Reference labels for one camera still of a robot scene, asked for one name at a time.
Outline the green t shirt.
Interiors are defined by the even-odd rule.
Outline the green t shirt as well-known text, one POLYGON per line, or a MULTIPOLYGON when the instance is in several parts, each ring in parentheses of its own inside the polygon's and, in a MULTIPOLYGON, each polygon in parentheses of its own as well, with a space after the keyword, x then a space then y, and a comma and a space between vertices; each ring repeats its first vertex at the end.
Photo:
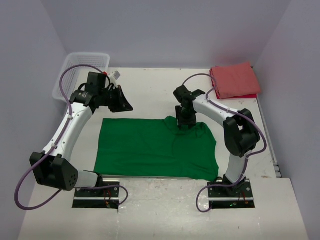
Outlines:
POLYGON ((102 175, 213 181, 216 139, 204 122, 177 126, 176 118, 105 118, 94 171, 102 175))

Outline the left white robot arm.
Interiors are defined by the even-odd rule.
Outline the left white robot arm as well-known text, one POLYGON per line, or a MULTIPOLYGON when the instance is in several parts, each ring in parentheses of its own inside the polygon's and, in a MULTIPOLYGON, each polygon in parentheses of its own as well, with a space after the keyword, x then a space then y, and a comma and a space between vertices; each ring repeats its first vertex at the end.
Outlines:
POLYGON ((84 89, 78 88, 72 93, 68 100, 70 106, 51 142, 30 157, 39 185, 65 191, 86 188, 94 197, 103 193, 101 176, 93 171, 77 170, 70 160, 83 128, 99 107, 108 107, 112 113, 133 110, 117 84, 120 76, 118 71, 89 72, 84 89))

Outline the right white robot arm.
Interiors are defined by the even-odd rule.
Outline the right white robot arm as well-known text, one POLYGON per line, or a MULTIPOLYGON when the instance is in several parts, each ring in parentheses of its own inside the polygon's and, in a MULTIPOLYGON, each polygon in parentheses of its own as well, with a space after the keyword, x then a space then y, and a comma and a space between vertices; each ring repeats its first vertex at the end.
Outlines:
POLYGON ((196 114, 207 116, 223 128, 224 144, 229 151, 229 161, 222 183, 227 196, 233 197, 241 191, 240 183, 245 179, 248 156, 260 141, 260 134, 248 109, 236 110, 208 98, 204 91, 189 91, 185 85, 174 92, 179 102, 175 107, 177 126, 193 128, 197 124, 196 114))

